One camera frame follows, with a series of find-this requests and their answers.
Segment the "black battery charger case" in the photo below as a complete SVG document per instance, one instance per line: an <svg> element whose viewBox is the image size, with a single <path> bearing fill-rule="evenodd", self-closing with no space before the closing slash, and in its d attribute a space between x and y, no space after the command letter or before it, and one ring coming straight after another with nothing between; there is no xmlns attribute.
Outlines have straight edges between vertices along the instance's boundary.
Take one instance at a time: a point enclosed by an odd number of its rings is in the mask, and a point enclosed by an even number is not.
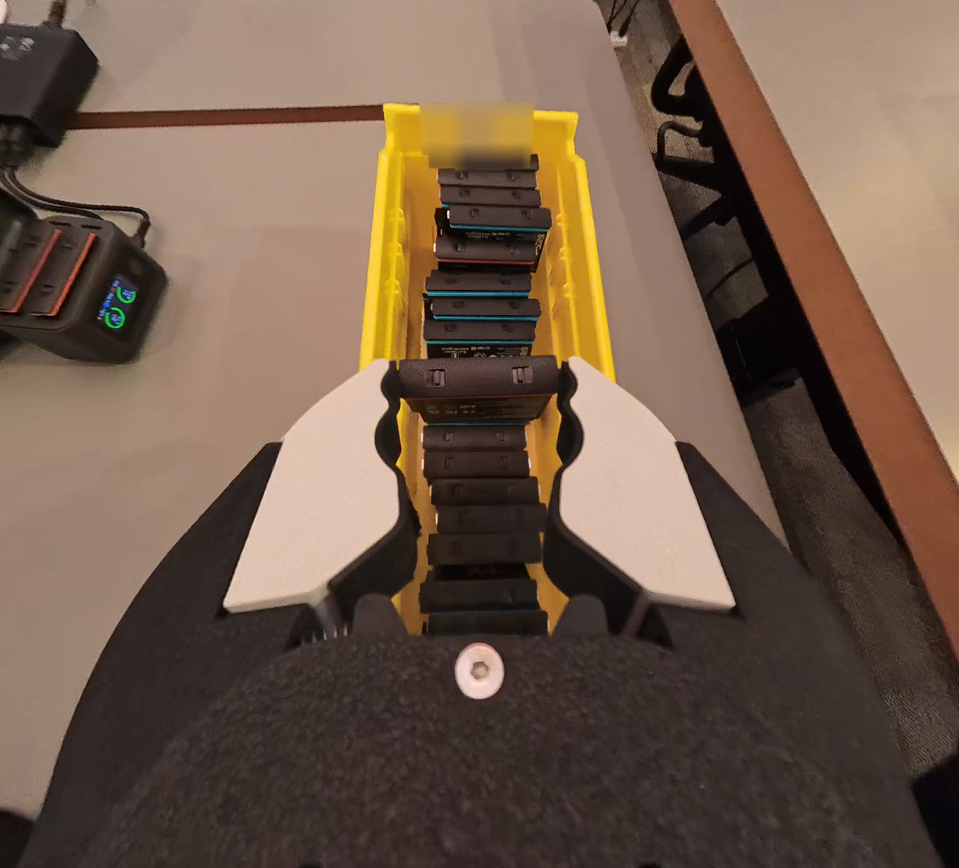
<svg viewBox="0 0 959 868"><path fill-rule="evenodd" d="M166 290L161 265L113 222L63 214L41 218L2 195L1 243L18 223L33 220L87 225L97 241L54 318L27 315L22 305L19 313L1 313L2 333L73 361L122 364L133 359Z"/></svg>

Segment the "black charging hub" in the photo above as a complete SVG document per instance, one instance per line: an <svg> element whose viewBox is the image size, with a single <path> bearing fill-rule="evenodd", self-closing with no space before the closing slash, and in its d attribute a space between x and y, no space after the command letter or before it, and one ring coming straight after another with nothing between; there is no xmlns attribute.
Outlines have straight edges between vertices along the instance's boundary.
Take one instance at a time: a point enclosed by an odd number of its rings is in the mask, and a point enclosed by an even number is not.
<svg viewBox="0 0 959 868"><path fill-rule="evenodd" d="M98 71L99 60L76 31L2 26L2 123L27 131L34 145L59 146Z"/></svg>

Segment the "black battery orange stripe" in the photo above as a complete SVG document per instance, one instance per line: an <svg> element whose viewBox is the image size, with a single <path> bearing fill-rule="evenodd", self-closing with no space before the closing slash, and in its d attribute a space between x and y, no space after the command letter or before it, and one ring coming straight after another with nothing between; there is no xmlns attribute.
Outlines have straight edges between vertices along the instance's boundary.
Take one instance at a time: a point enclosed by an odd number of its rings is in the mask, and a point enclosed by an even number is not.
<svg viewBox="0 0 959 868"><path fill-rule="evenodd" d="M30 293L23 303L27 315L54 318L62 309L83 264L95 248L97 236L87 225L60 223L58 235Z"/></svg>
<svg viewBox="0 0 959 868"><path fill-rule="evenodd" d="M1 313L19 313L46 263L59 230L41 220L18 223L2 243Z"/></svg>

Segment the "row of black batteries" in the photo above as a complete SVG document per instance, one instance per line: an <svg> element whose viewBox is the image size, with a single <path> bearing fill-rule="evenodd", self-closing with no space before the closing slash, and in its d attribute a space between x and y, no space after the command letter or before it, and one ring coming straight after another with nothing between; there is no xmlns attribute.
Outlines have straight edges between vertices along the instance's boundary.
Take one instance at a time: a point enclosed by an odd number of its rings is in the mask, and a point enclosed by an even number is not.
<svg viewBox="0 0 959 868"><path fill-rule="evenodd" d="M438 170L438 265L423 295L423 360L535 356L542 308L532 296L533 275L552 226L537 168L533 156ZM423 421L422 473L437 525L418 596L426 634L547 634L533 571L547 515L530 450L540 418L522 425Z"/></svg>

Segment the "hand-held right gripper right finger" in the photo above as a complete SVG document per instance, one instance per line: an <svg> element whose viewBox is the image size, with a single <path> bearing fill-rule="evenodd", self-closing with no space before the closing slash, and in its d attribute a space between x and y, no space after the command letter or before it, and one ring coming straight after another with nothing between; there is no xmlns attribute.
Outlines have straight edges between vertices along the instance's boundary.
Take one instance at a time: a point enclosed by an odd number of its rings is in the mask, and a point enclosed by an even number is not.
<svg viewBox="0 0 959 868"><path fill-rule="evenodd" d="M569 599L607 616L652 606L730 615L736 607L678 440L653 410L590 364L562 364L559 466L543 565Z"/></svg>

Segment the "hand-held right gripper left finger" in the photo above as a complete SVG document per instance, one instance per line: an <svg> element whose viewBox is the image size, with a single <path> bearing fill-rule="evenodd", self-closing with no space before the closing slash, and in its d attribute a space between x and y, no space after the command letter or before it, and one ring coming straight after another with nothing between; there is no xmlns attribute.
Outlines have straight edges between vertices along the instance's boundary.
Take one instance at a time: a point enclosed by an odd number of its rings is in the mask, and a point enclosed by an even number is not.
<svg viewBox="0 0 959 868"><path fill-rule="evenodd" d="M231 582L229 614L305 606L317 616L397 616L419 522L398 462L396 364L369 364L283 436Z"/></svg>

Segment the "yellow plastic bin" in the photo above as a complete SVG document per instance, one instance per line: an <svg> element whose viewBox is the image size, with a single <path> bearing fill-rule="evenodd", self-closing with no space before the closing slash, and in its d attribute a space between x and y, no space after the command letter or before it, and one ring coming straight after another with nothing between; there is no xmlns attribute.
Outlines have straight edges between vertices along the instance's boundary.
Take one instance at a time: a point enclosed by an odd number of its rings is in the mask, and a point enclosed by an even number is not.
<svg viewBox="0 0 959 868"><path fill-rule="evenodd" d="M428 165L419 105L383 107L386 142L379 155L370 237L359 367L378 358L425 358L422 338L426 278L434 255L438 175ZM596 243L586 162L576 148L579 116L570 110L534 110L532 150L538 155L538 188L553 215L545 252L533 277L532 296L544 318L533 352L558 362L573 356L616 380L613 347ZM426 634L420 587L430 570L427 538L436 531L436 511L422 473L424 422L406 402L398 413L403 471L421 521L414 580L393 598L411 634Z"/></svg>

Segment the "wooden work table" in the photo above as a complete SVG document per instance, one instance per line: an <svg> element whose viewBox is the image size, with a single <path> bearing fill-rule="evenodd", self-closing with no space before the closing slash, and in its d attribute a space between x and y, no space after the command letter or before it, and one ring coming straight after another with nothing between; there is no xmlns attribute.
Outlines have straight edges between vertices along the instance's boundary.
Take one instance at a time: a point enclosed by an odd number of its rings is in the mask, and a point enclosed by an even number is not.
<svg viewBox="0 0 959 868"><path fill-rule="evenodd" d="M957 0L668 0L957 651Z"/></svg>

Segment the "black camera battery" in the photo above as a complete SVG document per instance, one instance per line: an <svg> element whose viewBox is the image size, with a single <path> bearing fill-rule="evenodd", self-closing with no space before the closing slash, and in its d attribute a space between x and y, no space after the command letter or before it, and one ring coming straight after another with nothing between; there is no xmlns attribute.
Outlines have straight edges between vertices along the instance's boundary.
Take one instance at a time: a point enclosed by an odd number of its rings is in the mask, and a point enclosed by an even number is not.
<svg viewBox="0 0 959 868"><path fill-rule="evenodd" d="M394 368L400 397L430 425L526 424L560 385L553 356L401 360Z"/></svg>

